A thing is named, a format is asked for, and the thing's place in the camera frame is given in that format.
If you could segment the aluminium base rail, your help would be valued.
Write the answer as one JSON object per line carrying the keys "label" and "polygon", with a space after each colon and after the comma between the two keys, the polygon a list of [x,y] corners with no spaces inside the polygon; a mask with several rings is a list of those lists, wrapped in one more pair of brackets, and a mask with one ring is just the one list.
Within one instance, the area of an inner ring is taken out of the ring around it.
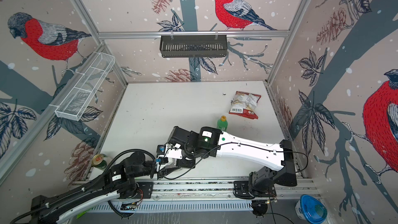
{"label": "aluminium base rail", "polygon": [[[178,200],[234,200],[234,182],[247,181],[247,177],[225,178],[183,178],[177,180],[155,180],[139,178],[139,184],[153,183],[151,200],[153,201],[178,201]],[[302,195],[309,195],[318,200],[321,195],[310,178],[297,177],[297,186],[287,187],[275,185],[275,200],[298,200]]]}

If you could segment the green plastic bottle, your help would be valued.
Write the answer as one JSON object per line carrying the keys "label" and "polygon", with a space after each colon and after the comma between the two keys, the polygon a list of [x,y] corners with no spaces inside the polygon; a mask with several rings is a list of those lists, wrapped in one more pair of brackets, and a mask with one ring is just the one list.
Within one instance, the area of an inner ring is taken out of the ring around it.
{"label": "green plastic bottle", "polygon": [[220,129],[221,131],[226,131],[227,128],[228,128],[228,122],[227,121],[221,121],[220,119],[218,119],[217,128]]}

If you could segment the black hanging basket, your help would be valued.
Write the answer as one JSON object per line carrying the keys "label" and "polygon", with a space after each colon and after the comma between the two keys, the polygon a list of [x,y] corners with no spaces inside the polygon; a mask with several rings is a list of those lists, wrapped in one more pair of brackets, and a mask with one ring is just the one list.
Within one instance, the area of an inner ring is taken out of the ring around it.
{"label": "black hanging basket", "polygon": [[164,58],[222,58],[227,51],[226,35],[170,35],[160,42]]}

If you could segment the green tin can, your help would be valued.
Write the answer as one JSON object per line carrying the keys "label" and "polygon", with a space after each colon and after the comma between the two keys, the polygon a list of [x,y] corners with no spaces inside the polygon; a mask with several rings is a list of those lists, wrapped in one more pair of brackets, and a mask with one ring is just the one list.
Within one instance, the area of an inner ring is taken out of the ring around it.
{"label": "green tin can", "polygon": [[107,161],[105,159],[105,155],[104,154],[97,154],[92,158],[92,166],[94,168],[97,168],[99,170],[105,170],[107,167]]}

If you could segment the green snack packet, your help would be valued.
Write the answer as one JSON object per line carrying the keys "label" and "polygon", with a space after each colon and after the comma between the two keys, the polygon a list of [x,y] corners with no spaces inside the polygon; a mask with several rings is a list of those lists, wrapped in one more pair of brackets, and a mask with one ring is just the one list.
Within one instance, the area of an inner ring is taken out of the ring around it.
{"label": "green snack packet", "polygon": [[84,211],[82,213],[79,213],[76,218],[79,219],[80,217],[82,217],[85,213],[87,213],[88,211]]}

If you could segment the blue lidded container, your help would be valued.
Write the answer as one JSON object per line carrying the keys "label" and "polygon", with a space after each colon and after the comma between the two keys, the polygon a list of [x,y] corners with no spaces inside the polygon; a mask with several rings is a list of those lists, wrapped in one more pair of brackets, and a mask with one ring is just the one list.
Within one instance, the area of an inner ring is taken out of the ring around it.
{"label": "blue lidded container", "polygon": [[328,211],[317,199],[309,195],[301,195],[295,205],[298,218],[306,220],[310,224],[322,224],[326,221]]}

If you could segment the red snack bag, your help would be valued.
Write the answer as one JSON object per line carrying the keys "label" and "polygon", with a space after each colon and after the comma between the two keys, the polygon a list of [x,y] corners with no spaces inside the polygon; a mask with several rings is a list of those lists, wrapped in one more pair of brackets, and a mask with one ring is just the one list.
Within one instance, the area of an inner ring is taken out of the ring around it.
{"label": "red snack bag", "polygon": [[262,96],[243,91],[236,91],[232,101],[229,114],[238,115],[248,119],[258,119],[255,113],[258,102]]}

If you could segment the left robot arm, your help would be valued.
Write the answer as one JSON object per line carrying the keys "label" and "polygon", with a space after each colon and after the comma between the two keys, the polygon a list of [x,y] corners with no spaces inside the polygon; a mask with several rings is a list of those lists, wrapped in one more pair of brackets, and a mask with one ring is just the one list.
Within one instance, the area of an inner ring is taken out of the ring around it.
{"label": "left robot arm", "polygon": [[18,224],[20,220],[29,217],[30,224],[63,224],[104,202],[120,217],[128,218],[130,214],[119,211],[112,201],[133,200],[133,206],[137,207],[144,199],[149,199],[153,184],[139,184],[136,178],[153,178],[159,173],[157,166],[163,161],[164,154],[164,146],[159,147],[156,156],[142,149],[123,151],[94,180],[55,197],[35,197],[30,211],[14,218],[11,223]]}

